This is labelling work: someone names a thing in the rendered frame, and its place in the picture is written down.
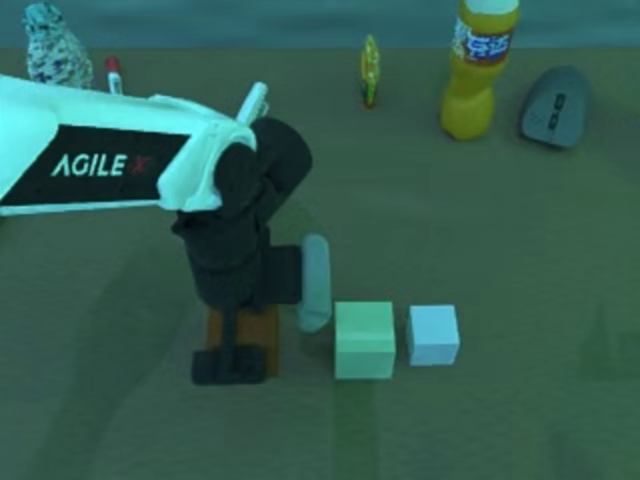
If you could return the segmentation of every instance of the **red marker cap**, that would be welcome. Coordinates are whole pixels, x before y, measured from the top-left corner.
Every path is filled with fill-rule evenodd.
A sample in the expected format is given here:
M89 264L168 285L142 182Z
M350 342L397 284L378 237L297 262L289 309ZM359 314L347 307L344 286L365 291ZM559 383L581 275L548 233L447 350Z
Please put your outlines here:
M107 57L105 64L108 72L120 72L120 61L117 57Z

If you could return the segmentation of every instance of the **orange block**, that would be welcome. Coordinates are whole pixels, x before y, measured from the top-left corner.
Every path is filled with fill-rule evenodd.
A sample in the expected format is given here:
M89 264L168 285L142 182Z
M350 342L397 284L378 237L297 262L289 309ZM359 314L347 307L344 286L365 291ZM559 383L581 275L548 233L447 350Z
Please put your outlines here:
M236 316L236 345L256 345L267 354L267 375L277 377L279 370L279 317L277 305L269 305L256 313L250 309L238 311ZM222 313L209 309L207 317L207 349L220 346Z

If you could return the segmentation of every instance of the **gray computer mouse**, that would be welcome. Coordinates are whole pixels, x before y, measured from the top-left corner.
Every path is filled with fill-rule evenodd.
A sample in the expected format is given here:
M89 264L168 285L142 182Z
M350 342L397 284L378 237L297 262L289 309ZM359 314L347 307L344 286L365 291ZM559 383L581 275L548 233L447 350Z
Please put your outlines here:
M520 131L531 140L573 147L585 133L589 82L573 66L553 67L533 84L522 108Z

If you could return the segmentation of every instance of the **bottle label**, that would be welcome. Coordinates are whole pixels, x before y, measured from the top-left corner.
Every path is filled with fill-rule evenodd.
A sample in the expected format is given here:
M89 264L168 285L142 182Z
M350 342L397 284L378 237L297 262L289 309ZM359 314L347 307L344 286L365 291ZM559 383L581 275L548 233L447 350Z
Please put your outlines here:
M513 31L486 34L473 30L458 18L453 35L453 52L467 63L497 65L509 54Z

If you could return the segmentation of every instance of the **light blue cube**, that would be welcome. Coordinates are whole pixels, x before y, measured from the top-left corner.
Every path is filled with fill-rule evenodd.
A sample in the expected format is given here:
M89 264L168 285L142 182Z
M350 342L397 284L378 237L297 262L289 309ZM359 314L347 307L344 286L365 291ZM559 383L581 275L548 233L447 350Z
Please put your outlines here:
M415 305L407 322L409 364L414 367L453 365L460 333L453 305Z
M396 359L393 304L337 302L334 315L336 378L391 378Z

